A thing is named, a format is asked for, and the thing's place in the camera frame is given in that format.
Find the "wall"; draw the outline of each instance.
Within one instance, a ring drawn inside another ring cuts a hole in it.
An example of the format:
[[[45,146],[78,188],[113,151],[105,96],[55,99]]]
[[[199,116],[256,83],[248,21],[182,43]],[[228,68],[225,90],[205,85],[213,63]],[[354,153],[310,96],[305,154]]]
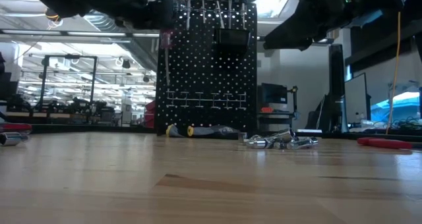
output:
[[[394,58],[354,73],[354,76],[366,73],[367,92],[372,97],[371,105],[388,99],[388,85],[393,83],[395,68]],[[422,62],[414,44],[411,52],[400,55],[395,94],[405,91],[417,92],[417,86],[406,89],[412,85],[410,80],[422,82]]]
[[[297,92],[299,119],[293,128],[305,128],[308,114],[314,111],[324,94],[329,91],[328,46],[311,46],[305,51],[296,49],[275,50],[271,57],[258,53],[258,84],[263,82],[293,86]],[[293,98],[289,96],[289,111],[293,111]]]

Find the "black pegboard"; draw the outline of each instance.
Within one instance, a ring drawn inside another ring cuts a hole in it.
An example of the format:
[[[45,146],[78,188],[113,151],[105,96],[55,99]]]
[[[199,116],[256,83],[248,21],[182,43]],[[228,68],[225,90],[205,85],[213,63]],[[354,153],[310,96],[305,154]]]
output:
[[[228,3],[220,4],[224,24],[228,28]],[[249,48],[244,55],[223,55],[215,49],[214,30],[220,27],[220,18],[214,12],[216,4],[206,2],[205,24],[199,11],[201,6],[202,1],[192,1],[189,31],[186,30],[186,11],[176,13],[173,47],[169,50],[170,86],[166,84],[165,53],[163,49],[159,52],[155,114],[157,133],[163,134],[167,126],[172,124],[181,129],[188,126],[227,125],[252,132],[256,128],[256,5],[247,5],[245,27],[251,35]],[[234,3],[233,10],[231,29],[241,30],[241,4]]]

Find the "red screwdriver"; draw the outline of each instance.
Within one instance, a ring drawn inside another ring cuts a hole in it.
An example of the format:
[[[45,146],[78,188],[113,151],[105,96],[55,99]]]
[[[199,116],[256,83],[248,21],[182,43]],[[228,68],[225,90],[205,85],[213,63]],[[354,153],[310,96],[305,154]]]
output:
[[[383,138],[359,138],[357,143],[363,146],[372,146],[376,148],[422,149],[422,143],[403,142],[400,140],[390,140]]]

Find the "wood grain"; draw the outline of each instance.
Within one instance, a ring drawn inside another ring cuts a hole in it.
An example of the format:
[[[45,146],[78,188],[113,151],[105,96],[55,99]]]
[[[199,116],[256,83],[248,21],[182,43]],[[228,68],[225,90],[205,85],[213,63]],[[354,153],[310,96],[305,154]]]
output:
[[[35,135],[0,148],[0,223],[420,223],[422,154],[151,134]]]

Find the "yellow cable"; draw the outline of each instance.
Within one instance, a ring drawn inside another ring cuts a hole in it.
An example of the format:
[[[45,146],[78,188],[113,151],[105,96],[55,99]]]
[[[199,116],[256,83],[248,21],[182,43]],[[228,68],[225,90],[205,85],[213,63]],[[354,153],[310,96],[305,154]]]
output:
[[[396,53],[396,69],[394,71],[394,80],[393,80],[393,95],[390,103],[390,116],[388,118],[387,130],[385,134],[388,134],[388,130],[391,126],[391,120],[393,118],[393,105],[394,105],[394,94],[396,93],[396,82],[397,82],[397,72],[398,72],[398,62],[400,56],[400,40],[401,40],[401,31],[402,31],[402,13],[398,12],[397,15],[397,53]]]

